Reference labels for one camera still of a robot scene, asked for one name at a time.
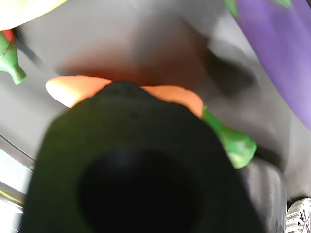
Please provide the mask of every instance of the chrome part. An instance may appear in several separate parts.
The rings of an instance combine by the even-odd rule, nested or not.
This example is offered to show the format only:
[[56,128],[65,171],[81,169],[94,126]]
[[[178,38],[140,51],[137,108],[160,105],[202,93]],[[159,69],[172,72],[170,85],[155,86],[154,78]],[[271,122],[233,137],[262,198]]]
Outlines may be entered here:
[[25,195],[0,182],[0,200],[18,208],[22,212]]
[[285,233],[309,233],[311,219],[311,198],[296,201],[288,209]]

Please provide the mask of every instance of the toy eggplant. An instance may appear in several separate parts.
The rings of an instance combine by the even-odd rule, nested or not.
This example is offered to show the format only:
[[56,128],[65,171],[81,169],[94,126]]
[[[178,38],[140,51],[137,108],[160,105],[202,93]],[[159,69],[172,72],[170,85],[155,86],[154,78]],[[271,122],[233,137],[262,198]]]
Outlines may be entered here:
[[0,71],[8,72],[16,85],[26,78],[17,58],[17,48],[12,30],[0,32]]
[[225,0],[271,81],[311,129],[311,9],[306,0]]

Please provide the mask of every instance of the toy vegetable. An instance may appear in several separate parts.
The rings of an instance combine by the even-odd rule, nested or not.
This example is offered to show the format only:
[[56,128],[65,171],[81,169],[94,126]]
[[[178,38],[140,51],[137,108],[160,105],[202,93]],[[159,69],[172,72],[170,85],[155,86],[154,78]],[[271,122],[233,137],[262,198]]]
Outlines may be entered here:
[[[94,96],[98,91],[110,84],[108,79],[88,76],[63,76],[49,80],[46,84],[48,93],[67,107]],[[188,107],[197,117],[207,123],[217,134],[233,167],[246,166],[253,158],[256,144],[248,136],[223,125],[204,107],[203,101],[192,91],[178,86],[143,86],[153,96],[176,102]]]
[[67,0],[0,0],[0,31],[17,27]]
[[311,129],[311,9],[306,0],[225,0],[270,79]]
[[20,84],[26,77],[25,72],[18,64],[12,30],[0,32],[0,71],[8,72],[16,85]]

